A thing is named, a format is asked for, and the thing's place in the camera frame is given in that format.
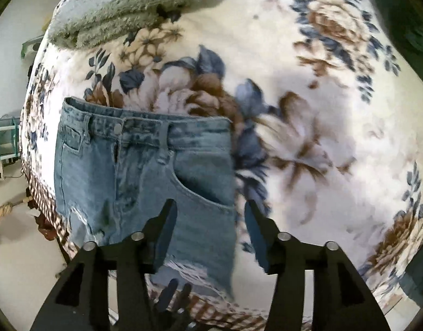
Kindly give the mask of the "teal storage rack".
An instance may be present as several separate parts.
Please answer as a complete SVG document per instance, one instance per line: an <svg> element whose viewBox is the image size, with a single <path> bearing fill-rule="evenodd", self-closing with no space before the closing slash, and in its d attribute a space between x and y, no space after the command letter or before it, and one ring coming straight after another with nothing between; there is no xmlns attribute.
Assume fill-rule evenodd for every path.
<svg viewBox="0 0 423 331"><path fill-rule="evenodd" d="M0 118L0 161L20 156L19 117Z"/></svg>

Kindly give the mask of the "blue denim shorts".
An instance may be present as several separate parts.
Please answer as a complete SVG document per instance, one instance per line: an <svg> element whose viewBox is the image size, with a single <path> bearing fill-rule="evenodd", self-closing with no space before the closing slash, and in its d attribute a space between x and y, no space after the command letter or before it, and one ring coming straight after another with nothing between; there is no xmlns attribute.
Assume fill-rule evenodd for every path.
<svg viewBox="0 0 423 331"><path fill-rule="evenodd" d="M173 199L178 217L163 285L179 277L201 295L232 297L236 246L230 122L62 103L54 162L57 214L71 241L116 244Z"/></svg>

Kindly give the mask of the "grey folded fluffy towel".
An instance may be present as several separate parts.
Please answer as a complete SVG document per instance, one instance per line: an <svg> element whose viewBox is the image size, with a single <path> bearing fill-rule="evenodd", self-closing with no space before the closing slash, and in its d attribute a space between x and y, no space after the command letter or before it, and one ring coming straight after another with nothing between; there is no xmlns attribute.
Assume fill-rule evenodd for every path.
<svg viewBox="0 0 423 331"><path fill-rule="evenodd" d="M99 46L131 31L152 27L165 13L200 0L61 0L48 27L48 40L65 49Z"/></svg>

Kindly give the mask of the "floral bed blanket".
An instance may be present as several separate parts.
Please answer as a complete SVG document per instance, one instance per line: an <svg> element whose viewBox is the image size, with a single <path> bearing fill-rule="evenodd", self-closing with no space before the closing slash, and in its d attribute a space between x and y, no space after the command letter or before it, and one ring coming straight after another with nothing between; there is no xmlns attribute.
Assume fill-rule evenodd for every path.
<svg viewBox="0 0 423 331"><path fill-rule="evenodd" d="M65 251L54 162L67 97L232 122L232 297L201 295L198 321L262 330L273 280L257 264L244 203L303 242L337 241L379 306L405 299L423 245L423 83L369 0L200 0L88 49L48 40L21 112L23 171Z"/></svg>

